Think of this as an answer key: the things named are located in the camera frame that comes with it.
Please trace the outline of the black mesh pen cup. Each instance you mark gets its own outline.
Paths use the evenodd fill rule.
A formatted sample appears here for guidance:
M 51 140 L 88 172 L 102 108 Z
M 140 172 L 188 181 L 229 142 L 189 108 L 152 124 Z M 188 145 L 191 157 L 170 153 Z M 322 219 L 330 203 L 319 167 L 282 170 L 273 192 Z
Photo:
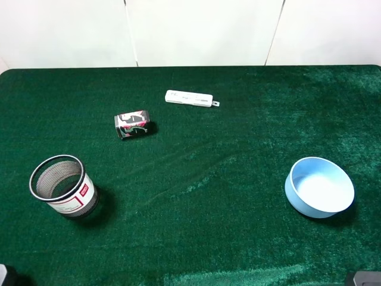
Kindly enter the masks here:
M 41 162 L 29 179 L 32 196 L 67 219 L 89 215 L 99 201 L 98 191 L 80 159 L 60 154 Z

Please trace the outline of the black red patterned small box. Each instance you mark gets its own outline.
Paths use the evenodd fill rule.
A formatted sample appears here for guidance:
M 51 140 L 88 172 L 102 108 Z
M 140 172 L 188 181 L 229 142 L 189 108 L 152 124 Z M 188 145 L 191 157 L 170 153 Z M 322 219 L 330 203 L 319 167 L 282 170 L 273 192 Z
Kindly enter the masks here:
M 139 110 L 114 116 L 114 124 L 118 137 L 125 139 L 148 133 L 151 121 L 147 110 Z

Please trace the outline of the light blue round bowl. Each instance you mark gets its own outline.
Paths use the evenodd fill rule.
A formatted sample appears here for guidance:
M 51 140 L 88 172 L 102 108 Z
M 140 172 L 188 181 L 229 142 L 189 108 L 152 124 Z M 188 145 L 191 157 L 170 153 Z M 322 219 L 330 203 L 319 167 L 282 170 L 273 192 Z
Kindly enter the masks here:
M 321 157 L 305 157 L 291 167 L 285 194 L 301 214 L 323 219 L 346 210 L 354 201 L 355 189 L 337 164 Z

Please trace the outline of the white rectangular plastic device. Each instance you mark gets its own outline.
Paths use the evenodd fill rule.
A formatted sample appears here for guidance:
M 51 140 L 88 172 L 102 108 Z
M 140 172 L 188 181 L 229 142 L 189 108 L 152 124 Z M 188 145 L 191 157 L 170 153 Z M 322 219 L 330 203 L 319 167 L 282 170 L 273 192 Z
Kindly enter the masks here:
M 210 94 L 168 90 L 164 99 L 166 102 L 174 104 L 194 105 L 200 107 L 220 106 L 220 103 L 213 100 L 213 96 Z

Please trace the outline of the grey object bottom right corner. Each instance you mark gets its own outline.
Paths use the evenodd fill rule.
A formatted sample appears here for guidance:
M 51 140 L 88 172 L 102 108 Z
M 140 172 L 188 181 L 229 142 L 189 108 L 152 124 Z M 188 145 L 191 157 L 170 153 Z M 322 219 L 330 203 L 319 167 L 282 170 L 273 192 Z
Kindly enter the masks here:
M 345 286 L 381 286 L 381 271 L 349 272 L 345 278 Z

